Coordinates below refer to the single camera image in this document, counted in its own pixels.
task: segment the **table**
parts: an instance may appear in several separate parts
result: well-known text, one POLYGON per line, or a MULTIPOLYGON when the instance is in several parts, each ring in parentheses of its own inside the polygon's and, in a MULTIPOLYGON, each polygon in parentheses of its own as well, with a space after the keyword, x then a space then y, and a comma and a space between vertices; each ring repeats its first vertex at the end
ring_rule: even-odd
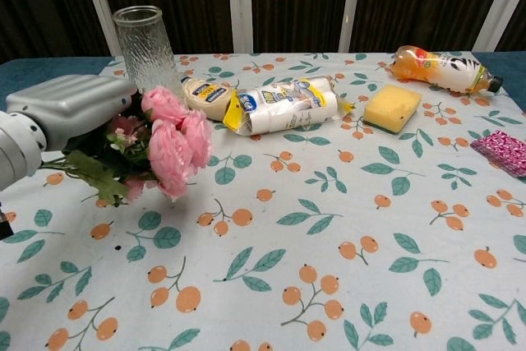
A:
MULTIPOLYGON (((45 171, 1 192, 17 234, 0 242, 0 350, 524 348, 524 180, 467 146, 526 138, 503 90, 396 81, 383 53, 177 60, 231 86, 331 75, 357 108, 253 138, 215 124, 214 157, 173 204, 151 190, 104 207, 45 171), (361 119, 387 82, 422 94, 397 136, 361 119)), ((125 77, 122 59, 101 74, 125 77)))

